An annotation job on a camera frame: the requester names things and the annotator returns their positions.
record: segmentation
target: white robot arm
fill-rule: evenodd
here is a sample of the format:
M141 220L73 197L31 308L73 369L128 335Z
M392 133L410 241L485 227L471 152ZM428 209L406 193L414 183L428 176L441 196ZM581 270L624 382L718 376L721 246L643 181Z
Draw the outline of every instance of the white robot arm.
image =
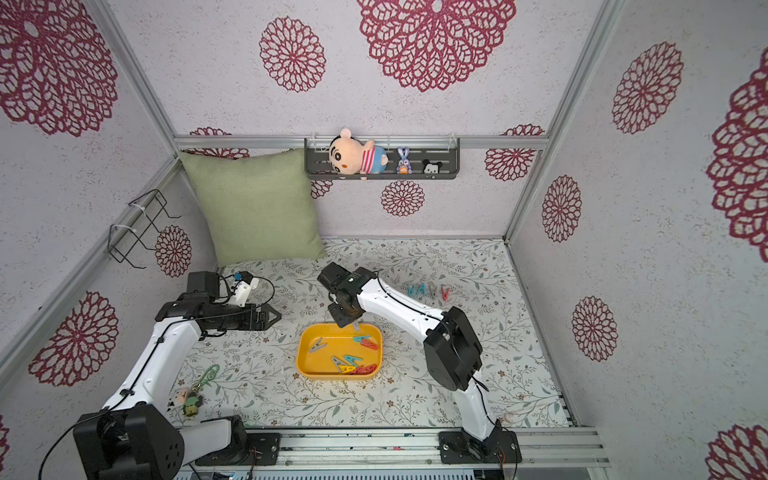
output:
M235 292L218 303L219 275L190 273L187 292L156 315L149 343L120 388L100 412L83 415L74 427L75 444L88 480L143 478L168 480L182 465L274 465L280 436L246 433L239 416L174 428L160 413L165 408L184 358L207 331L261 331L281 315L268 303L247 304L258 280L239 272ZM417 302L364 268L350 273L335 263L318 280L329 291L328 309L339 327L371 312L422 342L427 368L437 383L452 390L462 417L461 432L440 432L445 463L497 462L498 455L520 462L515 435L488 415L481 388L482 347L466 315L458 308L438 310ZM264 442L272 442L264 448ZM257 456L256 451L273 452Z

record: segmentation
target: wire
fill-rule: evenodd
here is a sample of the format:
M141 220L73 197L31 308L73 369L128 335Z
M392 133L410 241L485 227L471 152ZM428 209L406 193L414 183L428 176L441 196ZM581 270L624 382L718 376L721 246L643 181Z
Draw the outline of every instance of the wire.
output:
M223 302L211 302L211 303L227 303L230 301L230 298L232 298L232 290L230 290L230 284L227 283L227 279L221 273L217 273L217 275L219 276L219 284L221 284L221 282L224 281L224 288L227 289L227 299L224 300Z
M187 465L189 465L190 468L192 468L192 472L194 472L195 476L197 477L197 480L203 480L203 477L201 477L200 474L197 473L197 469L194 467L194 465L192 465L192 462L187 463Z
M165 333L168 331L170 326L176 324L176 323L182 323L182 322L189 322L189 319L185 320L176 320L175 322L168 323L168 325L163 330L162 334L160 335L160 338L157 339L157 341L154 344L154 347L152 348L152 351L149 353L149 356L144 361L144 364L141 366L141 370L139 370L138 375L136 375L136 378L134 379L133 383L131 383L131 386L128 389L123 389L120 391L120 394L123 396L123 398L120 399L119 402L115 403L113 407L109 408L109 410L105 410L103 412L99 412L97 415L94 415L92 417L88 417L85 420L80 420L79 422L75 422L70 426L68 429L65 430L64 433L61 434L61 436L54 442L53 445L51 445L51 448L48 449L48 452L45 453L45 457L43 457L43 461L40 462L40 469L38 470L38 480L43 479L43 468L45 467L45 462L48 460L48 457L51 456L51 453L53 452L53 449L56 448L56 445L64 439L64 437L72 431L76 426L80 425L81 423L90 422L93 419L97 419L103 415L108 414L112 410L115 410L122 402L125 401L126 398L128 398L129 395L132 395L134 393L134 387L136 386L136 383L139 381L139 378L141 378L141 374L144 372L144 369L147 368L147 364L149 363L149 360L154 355L154 351L157 350L157 346L160 345L164 340Z
M390 292L389 292L389 291L388 291L386 288L384 288L384 286L382 285L382 279L381 279L381 278L379 278L379 275L378 275L379 271L377 270L375 273L376 273L376 280L378 280L378 282L379 282L379 286L380 286L380 287L382 287L382 290L384 290L384 292L386 292L386 293L389 295L389 298L391 298L392 300L395 300L397 303L399 303L400 305L404 306L405 308L410 308L411 310L413 310L413 311L414 311L414 312L416 312L416 313L419 313L419 314L421 314L421 315L423 315L423 316L426 316L426 317L428 317L428 318L431 318L431 319L433 319L433 320L437 320L438 322L442 322L442 319L439 319L439 318L437 318L436 316L432 316L432 315L429 315L428 313L422 312L421 310L415 309L415 308L413 308L412 306L408 305L407 303L403 303L403 302L401 302L400 300L396 299L396 298L395 298L395 296L394 296L394 295L392 295L392 294L391 294L391 293L390 293Z

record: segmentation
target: black wire holder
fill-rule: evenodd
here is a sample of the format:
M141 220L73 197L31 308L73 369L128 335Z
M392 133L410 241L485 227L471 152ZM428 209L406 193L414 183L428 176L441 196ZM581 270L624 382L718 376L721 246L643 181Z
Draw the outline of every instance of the black wire holder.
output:
M152 198L147 202L146 205L139 204L138 202L147 196L152 195ZM147 208L152 204L152 202L157 202L158 205L160 205L160 209L156 212L156 214L152 217L150 217L147 214ZM139 210L141 210L141 213L138 214L132 221L130 225L123 225L121 223L113 223L109 226L109 234L107 236L107 252L112 255L112 258L114 258L118 263L128 262L129 265L131 265L133 268L138 268L140 270L143 270L147 267L145 266L138 266L134 265L133 262L131 262L128 259L128 255L131 254L131 251L134 249L134 247L137 244L141 244L141 246L145 250L155 251L156 249L147 247L147 244L144 243L144 241L141 239L144 234L149 230L150 227L153 227L157 233L160 233L160 229L157 228L157 225L154 224L154 221L157 219L157 217L160 216L161 213L165 213L166 217L168 218L181 218L181 215L174 217L173 215L168 213L168 210L165 209L165 206L168 205L168 200L165 199L165 196L161 191L159 191L157 188L154 188L152 190L149 190L147 193L139 195L138 197L134 198L130 202L128 202L129 207L136 207ZM144 228L144 230L137 234L138 230L134 228L134 224L142 217L142 214L144 215L147 220L149 220L149 224ZM116 238L112 238L112 233L118 229L123 229L120 234L116 235ZM123 239L123 236L126 234L126 232L130 232L131 235L133 235L136 240L131 244L131 246L128 248L128 250L123 253L118 249L118 243Z

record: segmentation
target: orange clothespin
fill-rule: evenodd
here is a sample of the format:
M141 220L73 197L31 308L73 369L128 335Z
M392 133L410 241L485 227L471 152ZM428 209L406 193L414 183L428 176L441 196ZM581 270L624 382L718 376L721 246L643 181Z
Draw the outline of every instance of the orange clothespin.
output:
M366 348L370 348L371 350L378 350L379 349L378 345L376 345L374 342L371 342L368 339L362 339L362 341L360 343L362 344L362 346L365 346Z

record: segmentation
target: floral tablecloth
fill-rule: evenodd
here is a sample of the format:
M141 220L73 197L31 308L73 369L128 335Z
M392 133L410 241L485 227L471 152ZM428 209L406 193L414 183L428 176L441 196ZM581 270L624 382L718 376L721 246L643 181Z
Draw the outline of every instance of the floral tablecloth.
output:
M227 267L223 274L247 270L272 280L270 301L283 318L270 330L228 332L199 342L177 378L189 386L209 367L216 378L201 390L199 413L185 419L171 408L175 425L239 414L246 425L458 426L451 393L427 372L420 343L384 319L366 313L363 321L384 334L379 374L365 382L312 381L296 371L301 333L313 323L331 322L327 292L317 275L330 261L348 270L364 266L403 292L432 281L449 290L446 309L458 306L469 317L483 345L483 381L490 388L492 413L514 427L566 426L558 398L515 274L500 240L326 240L322 260L268 260ZM261 282L250 302L271 294Z

